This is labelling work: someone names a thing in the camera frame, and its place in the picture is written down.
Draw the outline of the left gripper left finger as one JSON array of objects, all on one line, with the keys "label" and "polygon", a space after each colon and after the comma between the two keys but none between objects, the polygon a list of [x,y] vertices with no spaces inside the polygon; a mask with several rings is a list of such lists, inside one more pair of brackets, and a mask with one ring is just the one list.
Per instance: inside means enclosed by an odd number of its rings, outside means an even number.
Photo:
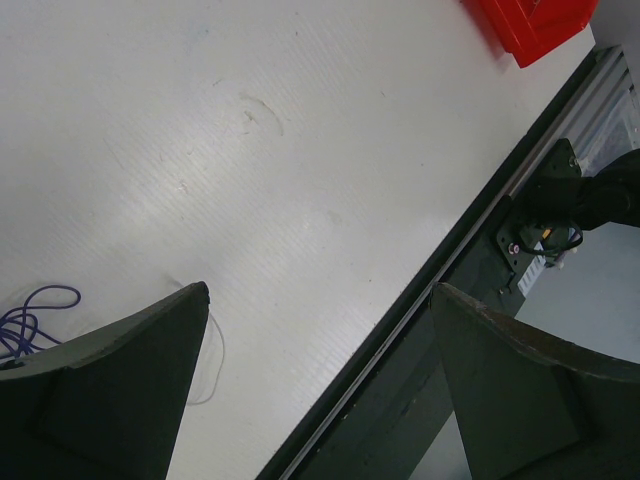
[{"label": "left gripper left finger", "polygon": [[2,363],[2,478],[166,478],[208,317],[196,282]]}]

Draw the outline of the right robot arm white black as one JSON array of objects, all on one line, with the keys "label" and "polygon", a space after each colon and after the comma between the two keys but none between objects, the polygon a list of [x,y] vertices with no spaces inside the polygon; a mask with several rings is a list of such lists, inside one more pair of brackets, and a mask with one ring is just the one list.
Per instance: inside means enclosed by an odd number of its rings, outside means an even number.
[{"label": "right robot arm white black", "polygon": [[593,177],[543,178],[524,197],[540,222],[571,222],[584,231],[607,223],[639,226],[639,151],[632,150]]}]

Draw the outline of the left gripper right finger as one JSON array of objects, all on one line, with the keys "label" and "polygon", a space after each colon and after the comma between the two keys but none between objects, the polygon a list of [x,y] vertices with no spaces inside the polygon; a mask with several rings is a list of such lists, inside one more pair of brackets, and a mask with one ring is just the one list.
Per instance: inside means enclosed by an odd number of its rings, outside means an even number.
[{"label": "left gripper right finger", "polygon": [[491,310],[455,287],[430,301],[475,479],[636,479],[639,366]]}]

